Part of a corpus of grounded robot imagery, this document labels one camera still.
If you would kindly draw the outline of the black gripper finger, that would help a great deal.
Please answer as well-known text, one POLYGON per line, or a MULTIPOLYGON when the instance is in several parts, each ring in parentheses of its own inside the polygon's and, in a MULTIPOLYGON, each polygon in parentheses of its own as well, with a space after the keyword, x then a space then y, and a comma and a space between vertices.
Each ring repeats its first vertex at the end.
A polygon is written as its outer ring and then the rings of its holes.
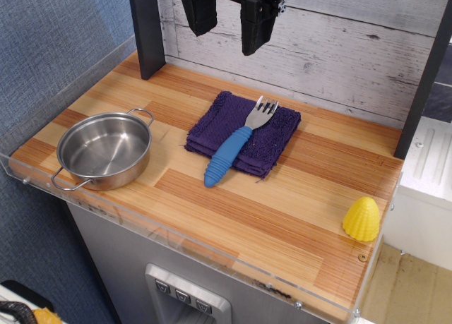
POLYGON ((216 0, 182 0, 182 4, 195 36, 206 34, 217 25, 216 0))
POLYGON ((263 0, 244 0, 240 13, 242 53, 250 56, 270 40, 276 13, 270 4, 263 0))

